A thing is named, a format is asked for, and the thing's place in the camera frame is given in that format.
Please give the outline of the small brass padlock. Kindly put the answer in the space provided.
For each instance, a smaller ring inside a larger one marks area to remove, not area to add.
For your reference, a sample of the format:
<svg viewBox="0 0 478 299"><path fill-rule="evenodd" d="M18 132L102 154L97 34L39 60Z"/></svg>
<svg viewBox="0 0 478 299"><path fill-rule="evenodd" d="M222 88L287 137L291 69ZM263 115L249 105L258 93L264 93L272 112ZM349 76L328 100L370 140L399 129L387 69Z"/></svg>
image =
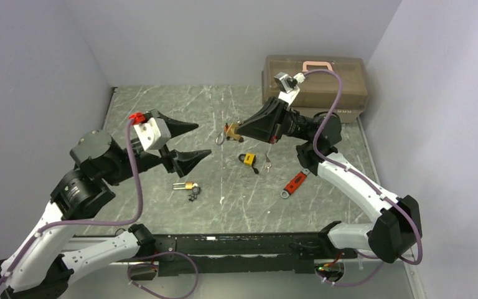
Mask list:
<svg viewBox="0 0 478 299"><path fill-rule="evenodd" d="M241 125L241 121L236 121L236 122L233 122L233 123L229 123L229 129L227 131L227 134L224 135L223 134L223 131L221 133L218 134L215 142L217 145L222 145L224 144L225 141L228 141L228 140L234 140L234 141L237 141L239 143L242 143L244 142L244 137L242 137L242 135L238 134L236 132L237 128Z"/></svg>

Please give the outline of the yellow padlock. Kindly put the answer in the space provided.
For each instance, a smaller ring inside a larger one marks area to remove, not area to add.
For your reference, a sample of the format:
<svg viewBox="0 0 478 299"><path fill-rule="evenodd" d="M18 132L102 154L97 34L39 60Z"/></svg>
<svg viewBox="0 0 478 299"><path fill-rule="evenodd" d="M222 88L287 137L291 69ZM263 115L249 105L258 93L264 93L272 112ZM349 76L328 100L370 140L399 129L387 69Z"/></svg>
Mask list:
<svg viewBox="0 0 478 299"><path fill-rule="evenodd" d="M243 153L238 155L238 160L250 167L255 174L259 174L259 170L255 167L256 155L253 153Z"/></svg>

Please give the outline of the brass padlock long shackle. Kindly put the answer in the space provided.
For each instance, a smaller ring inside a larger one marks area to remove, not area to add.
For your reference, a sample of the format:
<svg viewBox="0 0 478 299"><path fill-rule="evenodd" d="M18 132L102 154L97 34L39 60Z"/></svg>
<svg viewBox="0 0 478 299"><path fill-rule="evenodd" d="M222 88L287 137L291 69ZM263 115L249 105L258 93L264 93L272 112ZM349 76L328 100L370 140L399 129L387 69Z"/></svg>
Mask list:
<svg viewBox="0 0 478 299"><path fill-rule="evenodd" d="M194 182L175 183L172 185L173 190L191 190L198 191L199 185Z"/></svg>

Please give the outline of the black keys bunch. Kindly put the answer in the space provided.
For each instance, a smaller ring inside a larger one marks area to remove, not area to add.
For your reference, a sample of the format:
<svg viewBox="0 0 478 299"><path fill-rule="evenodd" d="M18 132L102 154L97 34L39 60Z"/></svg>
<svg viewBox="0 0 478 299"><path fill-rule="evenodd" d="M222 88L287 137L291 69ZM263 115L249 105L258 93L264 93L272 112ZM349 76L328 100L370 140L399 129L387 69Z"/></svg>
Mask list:
<svg viewBox="0 0 478 299"><path fill-rule="evenodd" d="M192 188L192 192L191 192L191 194L189 195L189 201L190 201L190 202L194 202L194 201L197 199L197 197L198 197L198 195L200 194L200 192L201 192L201 188L200 188L200 187L198 187L198 186L193 187L193 188Z"/></svg>

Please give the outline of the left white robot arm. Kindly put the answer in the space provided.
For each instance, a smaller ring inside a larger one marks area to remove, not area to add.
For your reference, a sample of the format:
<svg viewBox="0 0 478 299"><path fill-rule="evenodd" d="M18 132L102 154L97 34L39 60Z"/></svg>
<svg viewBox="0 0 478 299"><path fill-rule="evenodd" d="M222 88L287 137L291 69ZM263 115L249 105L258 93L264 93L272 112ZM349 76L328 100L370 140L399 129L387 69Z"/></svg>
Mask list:
<svg viewBox="0 0 478 299"><path fill-rule="evenodd" d="M144 262L160 254L156 239L139 223L144 198L139 175L156 166L179 177L189 174L210 150L181 152L167 142L197 128L157 110L135 113L125 128L122 148L106 131L90 131L71 150L75 165L50 194L44 213L21 246L0 260L1 298L58 298L85 275L113 262ZM125 221L97 221L115 194L113 186L132 179L137 209ZM81 226L125 227L119 235L91 247L63 253Z"/></svg>

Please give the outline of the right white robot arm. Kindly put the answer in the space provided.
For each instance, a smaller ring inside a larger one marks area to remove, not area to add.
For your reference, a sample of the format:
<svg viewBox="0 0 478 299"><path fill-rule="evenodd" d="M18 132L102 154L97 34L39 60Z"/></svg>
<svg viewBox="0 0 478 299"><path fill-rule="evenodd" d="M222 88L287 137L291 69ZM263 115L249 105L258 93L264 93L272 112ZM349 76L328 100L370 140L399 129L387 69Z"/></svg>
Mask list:
<svg viewBox="0 0 478 299"><path fill-rule="evenodd" d="M403 260L404 254L416 247L418 256L410 264L421 262L423 233L417 200L386 190L345 159L335 147L342 139L337 114L304 116L283 100L271 97L234 132L269 144L283 136L303 140L296 147L300 165L333 184L368 216L369 224L334 221L325 226L318 233L318 250L323 257L332 259L342 249L366 250L383 262L393 263Z"/></svg>

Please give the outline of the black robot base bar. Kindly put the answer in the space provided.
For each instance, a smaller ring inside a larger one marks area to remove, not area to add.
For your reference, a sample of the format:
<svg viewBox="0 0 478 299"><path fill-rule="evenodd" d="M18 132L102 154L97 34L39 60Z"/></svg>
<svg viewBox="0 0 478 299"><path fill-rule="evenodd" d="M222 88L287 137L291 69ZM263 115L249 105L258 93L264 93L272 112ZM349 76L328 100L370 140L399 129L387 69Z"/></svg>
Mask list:
<svg viewBox="0 0 478 299"><path fill-rule="evenodd" d="M156 234L155 249L129 262L153 261L161 277L199 273L292 272L313 274L321 263L356 259L316 232Z"/></svg>

